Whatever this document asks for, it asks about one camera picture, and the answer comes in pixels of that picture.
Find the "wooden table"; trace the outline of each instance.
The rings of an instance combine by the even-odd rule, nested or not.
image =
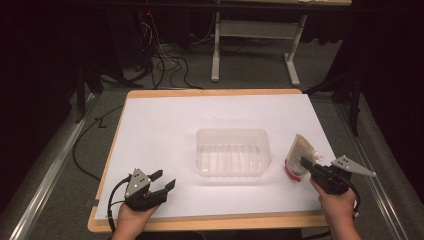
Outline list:
[[[190,96],[224,96],[224,95],[266,95],[266,94],[301,94],[297,89],[248,89],[248,90],[140,90],[132,91],[127,98],[152,97],[190,97]],[[117,133],[111,149],[115,144]],[[96,199],[104,186],[110,162],[109,154]],[[110,232],[107,220],[95,220],[97,207],[93,207],[88,221],[88,229],[92,232]],[[302,228],[326,226],[322,211],[243,214],[212,217],[181,217],[168,219],[151,219],[146,231],[182,231],[182,230],[224,230],[224,229],[266,229],[266,228]]]

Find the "wrist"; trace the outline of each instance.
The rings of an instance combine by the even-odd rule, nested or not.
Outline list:
[[[134,240],[138,235],[138,233],[134,233],[132,231],[118,227],[112,236],[112,240]]]
[[[361,239],[352,218],[333,219],[328,222],[333,240]]]
[[[325,221],[329,226],[353,225],[353,215],[325,217]]]

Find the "clear plastic container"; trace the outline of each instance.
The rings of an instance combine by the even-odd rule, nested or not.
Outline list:
[[[204,177],[257,177],[271,162],[263,129],[200,129],[197,168]]]

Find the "desk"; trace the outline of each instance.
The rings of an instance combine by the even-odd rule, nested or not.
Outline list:
[[[277,3],[277,4],[299,4],[296,0],[236,0],[234,2],[257,2],[257,3]],[[332,6],[350,6],[351,0],[329,0],[329,1],[310,1],[308,4],[321,4]],[[275,23],[275,22],[257,22],[241,20],[221,20],[220,12],[215,14],[215,45],[212,59],[213,82],[219,80],[220,49],[219,40],[221,36],[232,37],[256,37],[269,39],[289,39],[292,40],[292,46],[288,53],[284,53],[284,62],[289,72],[290,80],[293,86],[299,86],[300,81],[297,76],[293,58],[299,44],[305,27],[307,15],[302,15],[297,23]]]
[[[129,99],[137,99],[137,98],[165,98],[165,97],[180,97],[180,98],[190,98],[190,97],[201,97],[201,96],[261,96],[261,95],[274,95],[274,96],[281,96],[281,94],[299,94],[300,91],[296,89],[275,89],[275,90],[182,90],[182,91],[132,91],[128,94],[127,102],[124,107],[123,114],[121,116],[121,120],[118,126],[118,130],[115,134],[115,138],[112,144],[111,153],[109,154],[105,171],[102,176],[101,183],[99,185],[99,189],[96,195],[96,199],[100,199],[102,195],[102,191],[105,186],[105,179],[108,175],[108,168],[111,165],[111,158],[115,156],[114,149],[116,150],[117,147],[117,139],[118,139],[118,133],[122,129],[123,122],[127,124],[126,121],[123,121],[123,116],[126,114],[126,110],[128,108],[128,100]],[[305,116],[308,118],[308,122],[311,122],[311,125],[315,124],[315,121],[318,119],[313,119],[313,117],[309,117],[309,114],[306,114]],[[323,135],[322,129],[314,128],[317,132],[313,133],[313,135],[316,135],[319,139],[322,139],[323,136],[325,138],[325,135]],[[315,141],[312,142],[313,145],[321,145],[327,146],[328,142],[322,141],[320,142],[319,139],[314,139]],[[332,160],[333,153],[331,148],[324,149],[325,155],[328,157],[328,160]],[[281,157],[273,157],[273,162],[277,164],[276,166],[278,168],[281,167],[281,169],[278,169],[278,171],[283,172],[283,159],[285,155],[287,155],[287,152],[284,151],[282,153]],[[173,174],[169,172],[169,170],[164,170],[164,176],[167,174]],[[309,186],[309,183],[307,181],[304,181],[304,186]],[[170,206],[172,204],[170,202],[170,199],[174,197],[176,198],[177,195],[175,195],[178,191],[182,191],[182,187],[180,187],[180,190],[177,190],[179,186],[184,185],[182,181],[178,181],[177,177],[177,185],[174,190],[172,190],[168,197],[168,202],[164,204],[159,210],[161,210],[163,207]],[[316,196],[313,196],[310,199],[311,203],[317,203]],[[88,221],[88,228],[90,231],[93,232],[108,232],[110,231],[109,225],[105,219],[103,220],[96,220],[96,211],[98,207],[93,207],[89,221]],[[146,231],[173,231],[173,230],[218,230],[218,229],[260,229],[260,228],[300,228],[300,227],[313,227],[313,226],[325,226],[325,220],[323,217],[323,214],[320,210],[310,210],[310,211],[294,211],[294,212],[272,212],[272,213],[254,213],[254,214],[231,214],[231,215],[213,215],[213,216],[189,216],[189,217],[173,217],[173,218],[152,218],[149,223],[146,226]]]

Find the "human hand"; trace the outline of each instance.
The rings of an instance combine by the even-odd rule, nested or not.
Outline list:
[[[342,195],[328,194],[312,178],[309,180],[319,194],[325,221],[331,229],[332,239],[360,239],[353,224],[356,195],[349,190]]]
[[[147,221],[160,205],[155,206],[145,212],[131,210],[125,203],[119,208],[118,221],[112,240],[135,239],[143,232]]]

